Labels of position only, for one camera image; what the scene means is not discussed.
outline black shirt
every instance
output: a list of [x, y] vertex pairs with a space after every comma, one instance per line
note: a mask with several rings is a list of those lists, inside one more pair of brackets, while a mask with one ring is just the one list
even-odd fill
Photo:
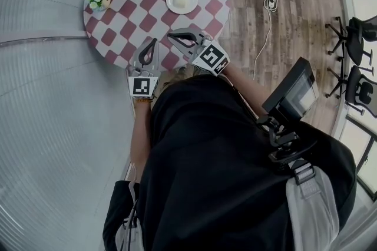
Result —
[[[342, 228], [355, 200], [353, 157], [323, 132], [305, 123], [301, 131], [318, 139], [305, 159], [329, 176]], [[151, 145], [137, 204], [145, 250], [294, 250], [290, 175], [272, 168], [268, 136], [228, 83], [204, 75], [166, 89], [152, 110]], [[115, 186], [115, 208], [130, 202], [127, 189], [117, 188], [126, 184]], [[118, 220], [108, 215], [107, 250], [126, 217], [111, 207]]]

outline strap buckle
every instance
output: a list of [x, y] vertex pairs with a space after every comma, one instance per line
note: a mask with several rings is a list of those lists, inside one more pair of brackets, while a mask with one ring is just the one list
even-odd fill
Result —
[[297, 160], [291, 167], [297, 185], [301, 185], [314, 178], [316, 171], [313, 166], [306, 160]]

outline checkered tablecloth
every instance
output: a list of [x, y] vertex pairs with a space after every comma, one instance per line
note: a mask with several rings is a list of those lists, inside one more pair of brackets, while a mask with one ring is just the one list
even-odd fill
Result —
[[228, 20], [229, 6], [230, 0], [199, 0], [194, 11], [178, 15], [168, 10], [166, 0], [111, 0], [110, 7], [101, 12], [85, 5], [84, 24], [90, 42], [109, 62], [125, 68], [144, 41], [157, 38], [160, 69], [172, 70], [187, 62], [166, 33], [192, 27], [216, 39]]

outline bracelet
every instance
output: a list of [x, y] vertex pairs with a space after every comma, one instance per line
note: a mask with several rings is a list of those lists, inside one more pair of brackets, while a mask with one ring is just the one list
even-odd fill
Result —
[[149, 98], [136, 98], [137, 103], [151, 103], [152, 101], [153, 99], [149, 99]]

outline black monitor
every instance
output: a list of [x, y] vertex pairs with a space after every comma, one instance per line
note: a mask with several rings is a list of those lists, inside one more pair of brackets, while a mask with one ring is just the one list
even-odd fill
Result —
[[281, 125], [299, 121], [314, 105], [318, 87], [309, 61], [300, 57], [262, 107]]

